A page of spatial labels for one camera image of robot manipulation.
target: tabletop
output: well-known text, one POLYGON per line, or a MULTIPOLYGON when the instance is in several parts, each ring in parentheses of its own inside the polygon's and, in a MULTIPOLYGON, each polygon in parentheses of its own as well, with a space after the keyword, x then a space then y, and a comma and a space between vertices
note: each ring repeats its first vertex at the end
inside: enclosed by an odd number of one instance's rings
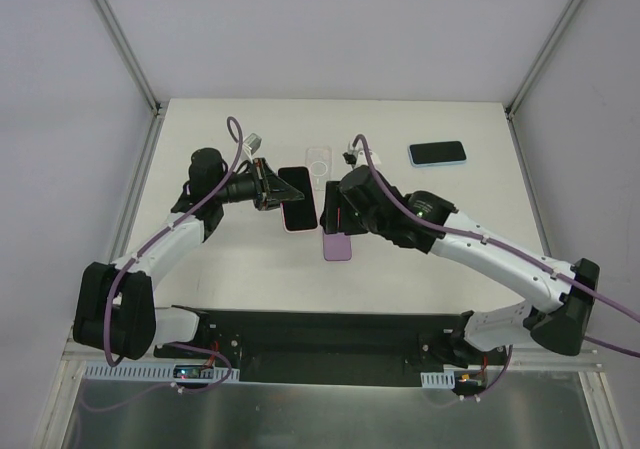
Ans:
MULTIPOLYGON (((171 100, 136 213, 129 249, 161 228, 187 180, 191 154, 219 149, 231 162, 226 129, 262 137, 256 156, 280 167, 305 164, 307 148, 329 146, 332 179, 350 170, 342 153, 363 133, 387 180, 406 194, 433 192, 492 231, 531 250, 542 247, 502 105, 496 103, 171 100), (410 144, 459 140, 467 161, 413 167, 410 144)), ((324 191, 315 191, 318 215, 324 191)), ((326 262, 321 228, 287 233, 280 210, 229 204, 214 234, 160 282, 157 307, 357 313, 460 313, 514 304, 520 296, 460 264, 400 249, 372 234, 351 238, 349 262, 326 262)))

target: reflective floor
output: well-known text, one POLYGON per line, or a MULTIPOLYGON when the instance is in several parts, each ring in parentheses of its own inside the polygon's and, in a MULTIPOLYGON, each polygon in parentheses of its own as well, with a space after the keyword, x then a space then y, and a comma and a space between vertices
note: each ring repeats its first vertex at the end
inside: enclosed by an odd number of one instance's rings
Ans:
MULTIPOLYGON (((83 381, 80 392, 103 407, 151 385, 83 381)), ((509 372, 479 404, 438 407, 452 399, 421 389, 227 384, 178 395, 163 387, 106 413, 76 404, 63 447, 598 447, 577 374, 509 372)))

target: wall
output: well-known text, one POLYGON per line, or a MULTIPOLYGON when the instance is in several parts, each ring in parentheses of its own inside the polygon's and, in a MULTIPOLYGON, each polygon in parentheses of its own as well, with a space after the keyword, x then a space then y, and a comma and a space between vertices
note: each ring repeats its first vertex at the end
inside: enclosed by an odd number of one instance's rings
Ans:
MULTIPOLYGON (((587 0, 516 118, 554 255, 602 267, 600 291, 640 309, 640 0, 587 0)), ((640 349, 607 308, 589 332, 640 349)), ((640 362, 604 351, 631 447, 640 362)))
POLYGON ((0 448, 25 449, 150 117, 89 0, 0 14, 0 448))
POLYGON ((170 97, 508 102, 568 0, 109 0, 170 97))

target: phone screen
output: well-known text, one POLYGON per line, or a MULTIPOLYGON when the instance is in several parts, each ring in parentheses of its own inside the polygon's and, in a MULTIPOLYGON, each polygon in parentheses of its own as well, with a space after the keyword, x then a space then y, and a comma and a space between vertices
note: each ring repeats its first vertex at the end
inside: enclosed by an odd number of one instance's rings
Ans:
POLYGON ((412 144, 409 146, 409 155, 411 156, 411 163, 414 166, 463 162, 467 160, 467 155, 460 141, 412 144))
POLYGON ((278 170, 278 176, 304 194, 302 201, 282 203, 284 227, 287 231, 309 231, 318 227, 309 170, 304 166, 283 167, 278 170))

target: robotic hand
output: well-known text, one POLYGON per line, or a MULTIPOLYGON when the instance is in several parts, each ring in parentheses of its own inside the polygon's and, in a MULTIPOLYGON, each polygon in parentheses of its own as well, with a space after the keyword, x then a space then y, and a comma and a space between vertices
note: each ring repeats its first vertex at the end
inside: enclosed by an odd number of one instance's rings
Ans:
POLYGON ((444 334, 429 352, 442 361, 466 367, 478 353, 496 347, 534 340, 542 347, 564 355, 577 355, 591 314, 593 298, 557 277, 573 272, 576 281, 595 290, 599 267, 587 259, 572 265, 518 248, 554 268, 542 269, 495 244, 506 240, 493 234, 460 212, 451 202, 426 191, 402 196, 380 175, 398 201, 418 218, 462 231, 481 233, 476 241, 455 233, 424 227, 401 212, 380 185, 369 167, 355 167, 340 182, 327 183, 325 212, 321 225, 327 234, 380 235, 402 248, 418 249, 468 266, 513 290, 522 303, 491 312, 467 312, 450 334, 444 334))
POLYGON ((107 294, 116 275, 131 258, 135 264, 127 269, 118 286, 121 301, 113 307, 109 323, 111 349, 122 357, 139 359, 152 345, 194 338, 199 323, 196 312, 178 307, 155 309, 154 287, 184 255, 216 230, 224 215, 223 204, 253 201, 258 211, 269 211, 280 207, 282 202, 304 198, 300 191, 280 179, 264 158, 247 160, 243 165, 246 166, 243 172, 231 175, 213 198, 174 227, 178 219, 211 193, 228 170, 216 149, 204 148, 193 153, 189 180, 165 221, 164 226, 171 230, 148 251, 143 251, 142 257, 137 256, 137 249, 111 264, 94 262, 84 271, 73 325, 76 342, 105 349, 107 294))

